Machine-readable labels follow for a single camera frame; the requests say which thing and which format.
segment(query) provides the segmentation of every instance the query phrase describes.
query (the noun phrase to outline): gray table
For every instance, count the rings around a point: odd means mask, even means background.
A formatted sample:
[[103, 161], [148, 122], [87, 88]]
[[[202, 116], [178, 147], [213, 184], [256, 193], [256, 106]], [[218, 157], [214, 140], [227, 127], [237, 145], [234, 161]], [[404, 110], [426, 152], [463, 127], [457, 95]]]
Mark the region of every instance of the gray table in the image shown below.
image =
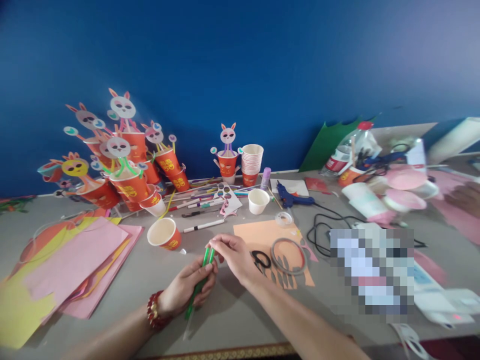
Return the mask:
[[[303, 179], [317, 176], [316, 171], [307, 173], [286, 173], [272, 175], [279, 179]], [[360, 215], [348, 205], [345, 198], [311, 192], [321, 204], [332, 208], [343, 216]], [[152, 247], [147, 242], [146, 231], [125, 261], [112, 285], [101, 300], [91, 319], [80, 320], [67, 315], [56, 315], [48, 325], [40, 328], [27, 344], [18, 351], [0, 349], [2, 359], [57, 359], [74, 344], [85, 341], [101, 332], [123, 314], [144, 304], [150, 294], [164, 289], [184, 265], [198, 255], [203, 255], [204, 246], [217, 233], [233, 232], [233, 225], [248, 222], [272, 220], [280, 211], [278, 205], [270, 203], [260, 216], [248, 210], [248, 200], [238, 210], [238, 216], [229, 216], [226, 222], [215, 227], [182, 235], [182, 247], [187, 255]], [[27, 206], [29, 213], [7, 213], [0, 216], [2, 240], [0, 241], [0, 277], [4, 278], [13, 268], [23, 247], [33, 232], [41, 225], [60, 218], [63, 214], [74, 214], [88, 208], [88, 205], [74, 203], [67, 199], [41, 197]], [[177, 210], [173, 218], [180, 229], [217, 219], [217, 214], [203, 214], [193, 218], [182, 218], [188, 209]], [[313, 224], [318, 209], [312, 206], [293, 208], [296, 224], [305, 236]], [[125, 219], [122, 224], [140, 225], [146, 229], [156, 219], [145, 211], [138, 217]], [[423, 253], [439, 264], [448, 275], [450, 288], [469, 288], [480, 293], [478, 264], [480, 254], [459, 232], [446, 225], [435, 208], [409, 214], [405, 221], [414, 229], [415, 238], [428, 244]], [[345, 225], [329, 221], [339, 228]], [[330, 307], [339, 302], [351, 303], [350, 289], [332, 270], [330, 262], [317, 253], [320, 261], [308, 264], [316, 287], [299, 287], [289, 293], [313, 309], [344, 334], [351, 334], [362, 347], [381, 346], [398, 342], [395, 332], [384, 323], [375, 323], [368, 317], [338, 316]], [[465, 325], [447, 330], [426, 320], [416, 311], [411, 317], [411, 326], [421, 339], [438, 339], [474, 334], [480, 331], [478, 324]], [[192, 327], [194, 335], [189, 341], [182, 341], [186, 322], [182, 317], [175, 319], [168, 329], [154, 336], [139, 352], [138, 357], [174, 355], [201, 352], [213, 349], [255, 346], [281, 343], [286, 339], [267, 314], [247, 293], [232, 275], [228, 267], [222, 266], [217, 284], [205, 306], [195, 313]]]

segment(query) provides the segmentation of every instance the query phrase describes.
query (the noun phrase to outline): glue stick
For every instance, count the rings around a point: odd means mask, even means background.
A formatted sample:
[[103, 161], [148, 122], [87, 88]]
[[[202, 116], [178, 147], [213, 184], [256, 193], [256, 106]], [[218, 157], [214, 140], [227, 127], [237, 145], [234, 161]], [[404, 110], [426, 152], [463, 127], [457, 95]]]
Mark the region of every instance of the glue stick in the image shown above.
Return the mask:
[[269, 167], [266, 167], [263, 169], [263, 175], [261, 177], [261, 184], [260, 184], [260, 189], [263, 191], [267, 190], [267, 185], [270, 181], [270, 173], [272, 172], [272, 169]]

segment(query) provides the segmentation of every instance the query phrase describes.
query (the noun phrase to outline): pink paper sheet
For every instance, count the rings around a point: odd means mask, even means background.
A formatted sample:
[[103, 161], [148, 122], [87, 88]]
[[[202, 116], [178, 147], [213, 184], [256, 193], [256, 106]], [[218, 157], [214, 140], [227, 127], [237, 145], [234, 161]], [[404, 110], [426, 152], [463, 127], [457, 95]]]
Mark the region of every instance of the pink paper sheet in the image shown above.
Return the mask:
[[106, 274], [102, 277], [96, 288], [89, 296], [62, 305], [60, 308], [61, 313], [68, 314], [79, 319], [89, 319], [92, 316], [95, 308], [100, 303], [100, 300], [102, 300], [105, 292], [109, 288], [113, 279], [140, 238], [140, 235], [144, 231], [144, 228], [141, 226], [118, 226], [131, 235], [130, 242], [126, 246], [125, 250], [122, 251], [120, 256], [115, 260], [110, 269], [108, 269]]
[[127, 236], [126, 231], [100, 217], [25, 277], [31, 298], [37, 301], [53, 293], [53, 314]]
[[[449, 194], [456, 186], [471, 181], [465, 177], [443, 171], [429, 171], [428, 175], [435, 177], [435, 183], [443, 195]], [[447, 224], [455, 227], [460, 234], [472, 243], [480, 245], [480, 219], [450, 205], [445, 200], [432, 199], [430, 202], [445, 217]]]

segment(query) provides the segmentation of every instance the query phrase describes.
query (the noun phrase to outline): hand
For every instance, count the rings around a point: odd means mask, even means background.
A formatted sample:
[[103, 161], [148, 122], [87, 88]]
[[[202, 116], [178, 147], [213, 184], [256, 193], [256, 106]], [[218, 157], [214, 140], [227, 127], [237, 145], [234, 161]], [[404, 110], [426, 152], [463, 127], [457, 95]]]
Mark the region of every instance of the hand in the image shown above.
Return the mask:
[[210, 240], [210, 246], [223, 257], [231, 272], [243, 286], [260, 275], [255, 267], [250, 250], [245, 241], [238, 236], [218, 234]]
[[445, 195], [445, 201], [480, 218], [480, 184], [476, 182], [457, 186], [449, 195]]
[[201, 292], [195, 296], [193, 306], [202, 306], [209, 297], [215, 285], [215, 279], [219, 272], [217, 262], [214, 260], [211, 264], [202, 267], [204, 257], [197, 258], [190, 265], [183, 268], [182, 271], [173, 279], [158, 299], [158, 309], [163, 317], [177, 316], [187, 309], [190, 298], [194, 293], [195, 285], [207, 278], [207, 281]]

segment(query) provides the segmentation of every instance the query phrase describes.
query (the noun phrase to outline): black scissors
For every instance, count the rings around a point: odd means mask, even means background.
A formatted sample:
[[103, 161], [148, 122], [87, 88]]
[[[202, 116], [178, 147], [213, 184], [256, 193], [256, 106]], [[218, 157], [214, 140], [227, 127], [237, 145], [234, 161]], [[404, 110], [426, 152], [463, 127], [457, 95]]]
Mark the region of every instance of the black scissors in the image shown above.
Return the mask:
[[[262, 269], [260, 268], [260, 266], [264, 269], [270, 269], [272, 267], [272, 261], [270, 260], [269, 256], [264, 253], [263, 251], [259, 251], [259, 250], [254, 250], [254, 251], [251, 251], [250, 254], [253, 256], [253, 258], [255, 259], [255, 266], [256, 268], [258, 269], [258, 271], [260, 271], [262, 274]], [[262, 259], [260, 259], [258, 257], [258, 255], [263, 255], [266, 259], [266, 264], [263, 262]]]

